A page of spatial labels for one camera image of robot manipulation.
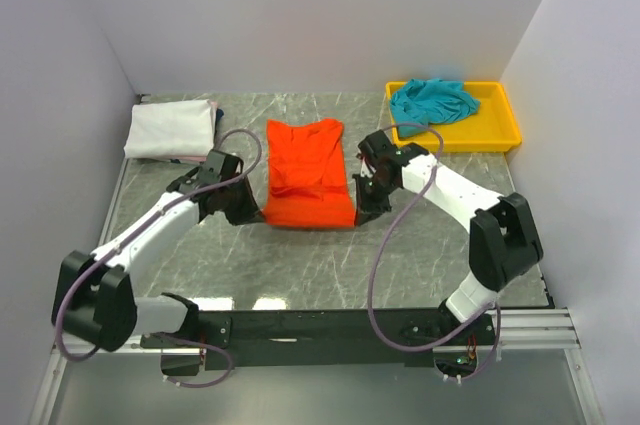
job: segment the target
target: yellow plastic container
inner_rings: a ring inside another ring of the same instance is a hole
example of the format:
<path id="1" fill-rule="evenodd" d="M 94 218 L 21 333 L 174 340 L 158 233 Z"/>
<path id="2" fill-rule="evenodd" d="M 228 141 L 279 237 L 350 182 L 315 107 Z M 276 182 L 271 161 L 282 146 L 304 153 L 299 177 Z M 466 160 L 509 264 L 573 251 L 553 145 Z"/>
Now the yellow plastic container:
<path id="1" fill-rule="evenodd" d="M 388 82 L 387 100 L 407 82 Z M 464 90 L 480 100 L 478 112 L 456 123 L 432 127 L 444 139 L 445 152 L 506 152 L 522 143 L 522 136 L 513 111 L 499 82 L 465 82 Z M 412 137 L 398 137 L 393 129 L 393 143 L 398 146 L 415 142 L 435 152 L 438 139 L 431 133 L 420 133 Z"/>

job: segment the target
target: folded white cloth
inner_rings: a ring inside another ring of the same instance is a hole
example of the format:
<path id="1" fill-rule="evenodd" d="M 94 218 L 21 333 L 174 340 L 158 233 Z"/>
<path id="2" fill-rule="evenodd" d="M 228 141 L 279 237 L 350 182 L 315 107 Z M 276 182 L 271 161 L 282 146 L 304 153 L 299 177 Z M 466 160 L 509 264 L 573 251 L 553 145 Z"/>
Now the folded white cloth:
<path id="1" fill-rule="evenodd" d="M 125 157 L 206 157 L 213 148 L 217 108 L 210 100 L 135 105 Z"/>

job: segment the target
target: orange cloth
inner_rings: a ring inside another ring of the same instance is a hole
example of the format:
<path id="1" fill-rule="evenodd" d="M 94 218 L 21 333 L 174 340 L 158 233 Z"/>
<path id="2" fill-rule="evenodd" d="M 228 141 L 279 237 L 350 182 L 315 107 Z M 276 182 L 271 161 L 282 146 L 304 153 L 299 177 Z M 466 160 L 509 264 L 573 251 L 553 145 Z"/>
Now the orange cloth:
<path id="1" fill-rule="evenodd" d="M 267 122 L 267 223 L 292 228 L 355 226 L 340 143 L 343 128 L 333 118 L 302 127 Z"/>

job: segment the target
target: table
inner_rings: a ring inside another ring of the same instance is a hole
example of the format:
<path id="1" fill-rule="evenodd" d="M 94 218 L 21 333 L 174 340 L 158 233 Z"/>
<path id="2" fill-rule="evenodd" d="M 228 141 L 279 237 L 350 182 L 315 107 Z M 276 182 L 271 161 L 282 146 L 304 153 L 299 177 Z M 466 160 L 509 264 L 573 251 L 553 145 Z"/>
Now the table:
<path id="1" fill-rule="evenodd" d="M 260 137 L 264 147 L 267 119 L 290 125 L 326 117 L 340 120 L 345 126 L 342 143 L 348 177 L 359 172 L 358 142 L 390 123 L 382 93 L 165 94 L 143 100 L 196 98 L 215 100 L 224 110 L 221 132 L 248 128 Z M 241 135 L 230 137 L 224 150 L 238 153 L 246 163 L 255 157 L 255 145 Z M 442 162 L 483 187 L 503 194 L 513 191 L 503 154 L 447 154 Z M 107 239 L 139 218 L 174 178 L 190 168 L 151 160 L 127 161 L 113 212 L 107 219 Z M 266 160 L 249 178 L 256 201 L 263 206 L 267 196 Z M 353 180 L 349 182 L 355 199 Z M 159 257 L 136 284 L 136 295 L 170 291 L 239 310 L 363 308 L 373 257 L 395 213 L 411 196 L 403 190 L 394 192 L 392 213 L 354 230 L 296 231 L 265 224 L 232 227 L 223 214 L 208 217 Z M 532 207 L 535 215 L 535 204 Z M 426 201 L 419 203 L 393 233 L 385 250 L 374 306 L 438 306 L 469 271 L 467 241 L 467 233 L 451 217 Z M 515 280 L 500 303 L 519 308 L 549 306 L 538 266 Z"/>

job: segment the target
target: crumpled teal cloth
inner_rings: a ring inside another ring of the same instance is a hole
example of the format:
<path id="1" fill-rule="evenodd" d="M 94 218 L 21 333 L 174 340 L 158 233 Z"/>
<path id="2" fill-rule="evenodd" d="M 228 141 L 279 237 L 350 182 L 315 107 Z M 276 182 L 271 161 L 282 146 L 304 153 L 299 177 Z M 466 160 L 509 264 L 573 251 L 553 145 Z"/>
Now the crumpled teal cloth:
<path id="1" fill-rule="evenodd" d="M 480 102 L 463 91 L 463 82 L 432 80 L 408 81 L 391 97 L 391 115 L 396 123 L 453 123 L 478 111 Z M 398 136 L 410 137 L 424 130 L 399 127 Z"/>

